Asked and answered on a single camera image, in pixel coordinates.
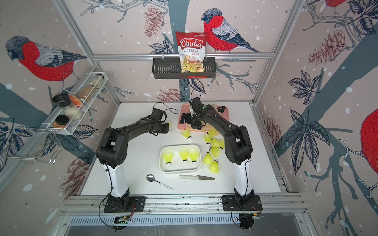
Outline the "white plastic storage box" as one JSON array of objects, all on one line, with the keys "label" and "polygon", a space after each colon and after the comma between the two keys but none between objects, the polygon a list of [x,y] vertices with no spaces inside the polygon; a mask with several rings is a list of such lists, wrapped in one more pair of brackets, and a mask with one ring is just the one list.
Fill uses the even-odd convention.
[{"label": "white plastic storage box", "polygon": [[[188,163],[184,164],[179,155],[179,152],[182,150],[188,150],[189,152],[198,151],[199,157],[197,160],[197,164],[193,165],[189,157],[188,157]],[[174,153],[172,164],[170,167],[167,167],[165,165],[165,162],[163,159],[163,154],[166,152]],[[200,169],[201,165],[202,165],[201,151],[200,151],[200,148],[195,144],[166,146],[160,151],[160,154],[159,154],[159,168],[165,174],[196,172]]]}]

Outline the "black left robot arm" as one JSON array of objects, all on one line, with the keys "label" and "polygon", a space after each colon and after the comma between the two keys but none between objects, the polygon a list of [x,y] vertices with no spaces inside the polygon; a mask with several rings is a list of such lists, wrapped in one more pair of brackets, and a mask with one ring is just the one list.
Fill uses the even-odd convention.
[{"label": "black left robot arm", "polygon": [[96,150],[96,157],[103,165],[110,183],[108,199],[121,208],[130,205],[130,190],[126,183],[123,163],[128,154],[129,141],[145,133],[158,136],[169,132],[165,111],[154,108],[152,113],[137,122],[120,128],[107,128]]}]

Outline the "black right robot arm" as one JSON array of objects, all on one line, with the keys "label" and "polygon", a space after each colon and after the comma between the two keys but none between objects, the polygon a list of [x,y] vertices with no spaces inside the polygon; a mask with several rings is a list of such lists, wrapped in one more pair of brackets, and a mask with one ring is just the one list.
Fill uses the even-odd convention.
[{"label": "black right robot arm", "polygon": [[230,123],[212,105],[204,105],[199,97],[191,99],[189,104],[190,112],[181,115],[180,124],[196,130],[209,124],[223,136],[225,155],[236,167],[235,200],[239,206],[251,202],[255,197],[249,172],[253,147],[247,128]]}]

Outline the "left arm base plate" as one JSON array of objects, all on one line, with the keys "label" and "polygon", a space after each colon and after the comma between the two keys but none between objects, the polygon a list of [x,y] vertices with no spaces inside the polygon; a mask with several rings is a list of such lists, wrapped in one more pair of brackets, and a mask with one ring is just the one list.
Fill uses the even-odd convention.
[{"label": "left arm base plate", "polygon": [[145,202],[146,197],[144,196],[116,198],[110,195],[105,203],[104,212],[143,212]]}]

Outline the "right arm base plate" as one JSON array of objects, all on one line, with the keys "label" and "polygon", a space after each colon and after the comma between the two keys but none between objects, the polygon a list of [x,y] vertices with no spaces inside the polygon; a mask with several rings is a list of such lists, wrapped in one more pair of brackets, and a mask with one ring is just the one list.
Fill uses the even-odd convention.
[{"label": "right arm base plate", "polygon": [[258,195],[237,199],[235,195],[222,195],[223,211],[262,211],[261,199]]}]

